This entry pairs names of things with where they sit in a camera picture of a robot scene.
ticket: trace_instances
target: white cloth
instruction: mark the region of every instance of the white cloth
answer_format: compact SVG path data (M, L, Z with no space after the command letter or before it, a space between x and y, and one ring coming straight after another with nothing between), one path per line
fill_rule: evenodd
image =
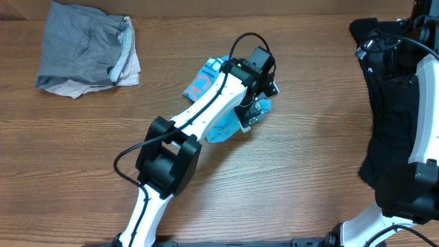
M116 86L135 86L139 84L139 73L141 72L139 58L136 53L135 45L135 35L134 27L131 23L131 18L129 16L124 17L125 22L130 26L132 32L132 43L128 59L123 66L119 80L115 82ZM50 93L55 93L61 96L68 96L73 99L77 99L81 95L102 91L105 89L111 89L114 86L96 86L83 84L81 82L76 82L73 80L67 80L64 83L55 85L51 88L46 89Z

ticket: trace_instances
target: wooden table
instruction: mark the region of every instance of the wooden table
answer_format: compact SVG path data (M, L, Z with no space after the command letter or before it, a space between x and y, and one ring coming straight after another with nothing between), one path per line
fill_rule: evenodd
M123 231L137 189L114 173L114 157L142 141L156 116L188 107L181 93L198 69L249 31L270 44L281 94L252 131L203 143L198 170L158 235L288 240L324 236L355 217L374 200L357 175L372 115L348 25L367 16L135 19L140 86L78 100L34 87L44 22L0 23L0 246L81 246ZM258 44L243 40L236 57ZM133 177L136 157L121 161ZM416 228L439 242L437 223ZM408 233L389 243L426 246Z

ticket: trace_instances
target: folded cloth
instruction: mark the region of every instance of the folded cloth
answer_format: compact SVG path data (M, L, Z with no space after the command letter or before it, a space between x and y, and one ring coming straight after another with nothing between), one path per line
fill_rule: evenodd
M376 18L358 19L349 26L357 46L368 40L373 29L401 35L399 22L378 22ZM378 177L388 168L408 164L416 138L419 107L419 84L413 80L410 87L395 80L383 80L378 69L370 68L369 59L382 61L383 54L370 54L359 60L369 90L373 113L373 131L367 157L358 174L372 188Z
M114 86L139 84L140 65L129 17L51 2L35 85L79 96Z
M222 63L227 60L228 56L209 58L193 82L183 92L183 95L194 102L200 99L216 81L220 74ZM263 112L268 113L271 108L271 101L269 99L261 99L259 102L261 103ZM240 128L241 125L239 124L238 116L236 116L234 110L231 110L207 133L207 141L210 143L225 141L232 137Z

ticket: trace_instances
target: blue cloth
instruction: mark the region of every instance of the blue cloth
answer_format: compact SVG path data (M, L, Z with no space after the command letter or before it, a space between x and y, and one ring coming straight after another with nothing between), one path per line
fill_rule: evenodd
M193 82L183 92L183 95L197 101L207 92L220 74L220 68L224 61L228 60L228 56L222 58L209 58L206 64L200 69ZM271 101L269 99L261 99L259 101L265 113L271 109ZM207 141L210 143L218 143L229 139L233 134L241 128L238 116L234 110L228 112L213 128L207 133Z

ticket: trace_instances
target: wood surface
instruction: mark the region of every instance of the wood surface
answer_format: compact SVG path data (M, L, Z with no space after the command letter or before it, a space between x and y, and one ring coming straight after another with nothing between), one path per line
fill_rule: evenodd
M44 20L50 0L0 0L13 6L16 19ZM57 0L131 17L243 16L271 14L388 14L412 11L414 0Z
M201 66L249 31L270 44L281 93L250 132L203 143L198 170L168 206L160 239L319 237L355 217L374 200L357 175L372 115L348 25L368 16L135 19L140 86L77 100L34 87L44 22L0 23L0 34L8 34L0 36L0 246L81 246L123 231L137 188L114 173L114 157L141 142L156 116L170 119L188 107L181 93ZM242 40L236 57L257 45ZM133 177L136 158L120 162ZM439 242L438 223L416 229ZM389 244L426 246L409 233Z

